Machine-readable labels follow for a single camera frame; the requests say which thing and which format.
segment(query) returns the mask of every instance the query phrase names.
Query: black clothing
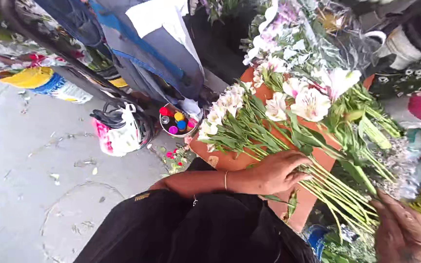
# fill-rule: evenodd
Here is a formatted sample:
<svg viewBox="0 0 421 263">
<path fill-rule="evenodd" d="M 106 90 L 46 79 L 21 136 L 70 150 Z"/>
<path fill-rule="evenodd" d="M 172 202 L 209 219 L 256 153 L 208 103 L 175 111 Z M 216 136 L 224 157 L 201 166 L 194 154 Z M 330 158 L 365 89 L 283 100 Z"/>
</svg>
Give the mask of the black clothing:
<svg viewBox="0 0 421 263">
<path fill-rule="evenodd" d="M 256 195 L 146 191 L 115 206 L 74 263 L 314 263 Z"/>
</svg>

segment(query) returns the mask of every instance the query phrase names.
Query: pink cap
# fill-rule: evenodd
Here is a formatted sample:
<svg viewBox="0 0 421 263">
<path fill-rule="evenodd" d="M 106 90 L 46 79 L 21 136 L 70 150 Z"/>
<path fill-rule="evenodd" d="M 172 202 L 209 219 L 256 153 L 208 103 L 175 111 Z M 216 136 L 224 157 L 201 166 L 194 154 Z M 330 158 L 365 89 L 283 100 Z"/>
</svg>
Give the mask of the pink cap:
<svg viewBox="0 0 421 263">
<path fill-rule="evenodd" d="M 189 128 L 194 128 L 197 125 L 197 121 L 195 119 L 190 118 L 188 120 L 188 127 Z"/>
<path fill-rule="evenodd" d="M 178 128 L 176 126 L 172 126 L 168 129 L 168 132 L 171 133 L 171 134 L 177 134 Z"/>
</svg>

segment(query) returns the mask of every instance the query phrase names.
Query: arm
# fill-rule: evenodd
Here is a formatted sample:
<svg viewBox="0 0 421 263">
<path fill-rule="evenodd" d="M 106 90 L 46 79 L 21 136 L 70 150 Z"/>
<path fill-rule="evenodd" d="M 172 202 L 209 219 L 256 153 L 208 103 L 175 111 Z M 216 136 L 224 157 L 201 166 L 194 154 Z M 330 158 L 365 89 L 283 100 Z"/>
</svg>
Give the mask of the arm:
<svg viewBox="0 0 421 263">
<path fill-rule="evenodd" d="M 192 171 L 168 176 L 156 182 L 149 190 L 168 188 L 187 198 L 199 193 L 227 190 L 246 194 L 273 194 L 289 189 L 307 177 L 295 171 L 301 164 L 311 161 L 296 151 L 270 155 L 250 169 L 228 172 Z"/>
</svg>

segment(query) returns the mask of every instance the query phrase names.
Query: hand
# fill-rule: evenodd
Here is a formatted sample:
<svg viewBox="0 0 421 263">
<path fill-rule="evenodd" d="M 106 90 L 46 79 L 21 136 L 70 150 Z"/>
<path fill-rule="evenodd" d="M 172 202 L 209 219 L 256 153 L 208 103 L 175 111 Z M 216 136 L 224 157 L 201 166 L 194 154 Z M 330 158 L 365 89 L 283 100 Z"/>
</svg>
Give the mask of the hand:
<svg viewBox="0 0 421 263">
<path fill-rule="evenodd" d="M 268 195 L 288 190 L 309 175 L 294 171 L 301 164 L 311 164 L 310 159 L 297 151 L 284 151 L 264 158 L 254 167 L 229 172 L 227 189 L 246 194 Z"/>
<path fill-rule="evenodd" d="M 378 263 L 421 263 L 421 214 L 378 190 L 371 201 L 381 224 L 375 237 Z"/>
</svg>

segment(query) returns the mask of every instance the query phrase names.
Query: thin bracelet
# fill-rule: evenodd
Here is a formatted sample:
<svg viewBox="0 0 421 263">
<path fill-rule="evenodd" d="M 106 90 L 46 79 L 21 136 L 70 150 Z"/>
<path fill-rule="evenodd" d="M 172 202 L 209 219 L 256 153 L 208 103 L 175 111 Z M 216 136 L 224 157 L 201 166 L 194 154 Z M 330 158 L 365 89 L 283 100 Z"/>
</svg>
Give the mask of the thin bracelet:
<svg viewBox="0 0 421 263">
<path fill-rule="evenodd" d="M 227 174 L 228 171 L 225 172 L 225 190 L 227 190 Z"/>
</svg>

